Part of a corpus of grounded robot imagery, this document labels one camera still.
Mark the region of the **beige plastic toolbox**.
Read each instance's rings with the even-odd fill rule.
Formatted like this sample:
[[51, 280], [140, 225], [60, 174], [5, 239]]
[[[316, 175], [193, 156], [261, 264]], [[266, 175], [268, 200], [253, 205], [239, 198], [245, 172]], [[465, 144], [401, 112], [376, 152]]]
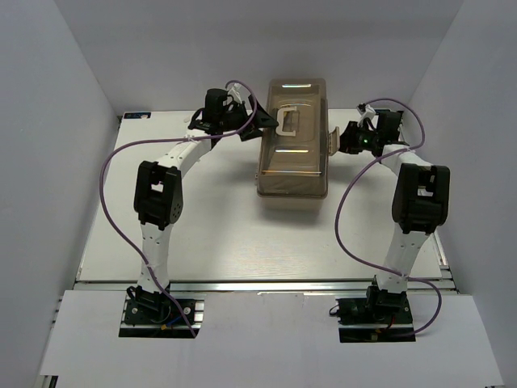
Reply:
[[331, 138], [326, 80], [273, 79], [266, 112], [277, 122], [265, 128], [256, 188], [267, 209], [317, 213], [329, 190]]

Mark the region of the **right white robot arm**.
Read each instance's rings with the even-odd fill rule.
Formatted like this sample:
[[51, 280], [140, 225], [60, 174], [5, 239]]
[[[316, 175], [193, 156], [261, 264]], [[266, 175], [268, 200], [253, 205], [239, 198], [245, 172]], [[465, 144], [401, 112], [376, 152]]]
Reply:
[[357, 110], [360, 118], [348, 123], [339, 150], [345, 154], [369, 151], [397, 177], [391, 208], [393, 237], [364, 303], [365, 314], [381, 323], [403, 304], [407, 277], [422, 245], [447, 219], [450, 170], [421, 159], [401, 139], [403, 112], [376, 110], [369, 104], [360, 104]]

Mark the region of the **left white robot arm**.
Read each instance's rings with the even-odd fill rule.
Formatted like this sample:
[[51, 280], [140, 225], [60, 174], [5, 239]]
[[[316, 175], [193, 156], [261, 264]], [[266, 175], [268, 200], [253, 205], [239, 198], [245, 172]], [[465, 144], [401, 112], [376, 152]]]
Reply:
[[162, 291], [170, 284], [169, 243], [174, 223], [183, 211], [183, 178], [215, 147], [220, 135], [237, 131], [242, 141], [249, 141], [261, 137], [264, 129], [279, 125], [253, 97], [248, 100], [251, 114], [236, 91], [208, 90], [204, 106], [187, 126], [187, 140], [156, 161], [144, 161], [138, 167], [133, 207], [141, 224], [145, 261], [137, 287], [128, 294], [152, 322], [163, 322], [170, 315], [170, 300]]

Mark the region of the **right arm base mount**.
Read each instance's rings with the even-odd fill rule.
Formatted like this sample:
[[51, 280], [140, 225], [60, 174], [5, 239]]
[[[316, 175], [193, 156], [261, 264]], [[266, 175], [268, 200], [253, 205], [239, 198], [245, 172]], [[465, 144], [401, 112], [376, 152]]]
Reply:
[[329, 309], [338, 320], [342, 344], [409, 343], [416, 341], [410, 304], [405, 301], [398, 312], [372, 312], [366, 298], [339, 298]]

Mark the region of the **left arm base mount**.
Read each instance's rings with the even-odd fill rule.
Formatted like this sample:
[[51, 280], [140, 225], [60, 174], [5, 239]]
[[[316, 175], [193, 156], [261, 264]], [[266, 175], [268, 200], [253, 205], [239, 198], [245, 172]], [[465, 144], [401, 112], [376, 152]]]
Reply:
[[204, 300], [180, 297], [173, 303], [161, 292], [140, 286], [126, 289], [118, 336], [120, 338], [188, 339], [199, 333]]

